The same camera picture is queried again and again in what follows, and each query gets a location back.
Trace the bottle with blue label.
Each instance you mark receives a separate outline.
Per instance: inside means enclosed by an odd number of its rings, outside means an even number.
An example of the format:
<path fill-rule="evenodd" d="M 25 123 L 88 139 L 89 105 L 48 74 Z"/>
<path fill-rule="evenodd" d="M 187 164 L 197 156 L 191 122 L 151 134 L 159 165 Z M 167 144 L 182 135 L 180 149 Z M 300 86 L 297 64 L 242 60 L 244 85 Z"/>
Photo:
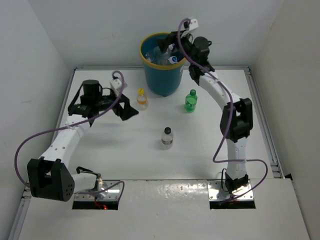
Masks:
<path fill-rule="evenodd" d="M 174 65 L 174 64 L 176 64 L 178 62 L 178 58 L 176 57 L 176 56 L 170 56 L 169 58 L 168 58 L 168 64 L 169 65 Z"/>

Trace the clear bottle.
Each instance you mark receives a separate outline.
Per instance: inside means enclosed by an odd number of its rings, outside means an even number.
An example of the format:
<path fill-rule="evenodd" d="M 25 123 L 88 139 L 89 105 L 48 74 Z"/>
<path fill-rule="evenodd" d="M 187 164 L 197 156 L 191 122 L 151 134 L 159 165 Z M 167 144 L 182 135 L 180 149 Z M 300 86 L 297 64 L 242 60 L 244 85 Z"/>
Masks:
<path fill-rule="evenodd" d="M 159 47 L 155 47 L 151 50 L 149 50 L 144 57 L 146 58 L 147 61 L 150 63 L 160 65 L 160 66 L 169 66 L 170 64 L 168 63 L 168 58 L 171 55 L 172 50 L 168 49 L 165 53 L 161 53 Z"/>

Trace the small bottle black cap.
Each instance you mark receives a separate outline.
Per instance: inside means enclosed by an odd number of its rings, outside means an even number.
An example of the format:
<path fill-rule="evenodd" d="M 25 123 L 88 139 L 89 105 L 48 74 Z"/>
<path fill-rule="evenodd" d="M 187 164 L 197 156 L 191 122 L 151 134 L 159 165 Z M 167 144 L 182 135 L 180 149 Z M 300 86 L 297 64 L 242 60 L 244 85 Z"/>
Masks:
<path fill-rule="evenodd" d="M 170 149 L 173 146 L 174 133 L 170 127 L 165 127 L 161 134 L 161 145 L 164 149 Z"/>

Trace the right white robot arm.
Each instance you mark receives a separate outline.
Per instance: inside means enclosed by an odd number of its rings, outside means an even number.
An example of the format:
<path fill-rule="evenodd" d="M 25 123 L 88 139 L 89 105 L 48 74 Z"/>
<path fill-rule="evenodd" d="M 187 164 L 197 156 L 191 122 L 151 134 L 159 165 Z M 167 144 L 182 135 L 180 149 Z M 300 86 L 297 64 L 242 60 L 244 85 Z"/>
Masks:
<path fill-rule="evenodd" d="M 246 170 L 247 138 L 253 128 L 253 104 L 249 98 L 241 98 L 223 84 L 208 61 L 211 41 L 196 37 L 193 42 L 185 33 L 171 32 L 165 38 L 157 38 L 161 52 L 171 44 L 190 63 L 188 68 L 192 80 L 206 90 L 222 110 L 220 131 L 222 142 L 227 144 L 227 168 L 225 181 L 221 185 L 229 194 L 246 186 L 249 176 Z"/>

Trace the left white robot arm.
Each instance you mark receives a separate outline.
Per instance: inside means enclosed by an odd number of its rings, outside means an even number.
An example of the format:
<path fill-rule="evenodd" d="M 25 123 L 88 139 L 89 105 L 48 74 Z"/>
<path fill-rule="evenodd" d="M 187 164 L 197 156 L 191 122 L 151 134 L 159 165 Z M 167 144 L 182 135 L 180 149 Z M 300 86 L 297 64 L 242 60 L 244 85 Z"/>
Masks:
<path fill-rule="evenodd" d="M 104 95 L 98 80 L 82 82 L 54 141 L 38 159 L 32 158 L 27 164 L 33 197 L 67 202 L 73 194 L 97 196 L 105 191 L 100 173 L 77 167 L 76 173 L 71 174 L 68 167 L 80 139 L 103 112 L 111 110 L 123 121 L 138 115 L 130 100 L 120 92 L 125 87 L 122 79 L 114 77 L 110 81 L 110 93 Z"/>

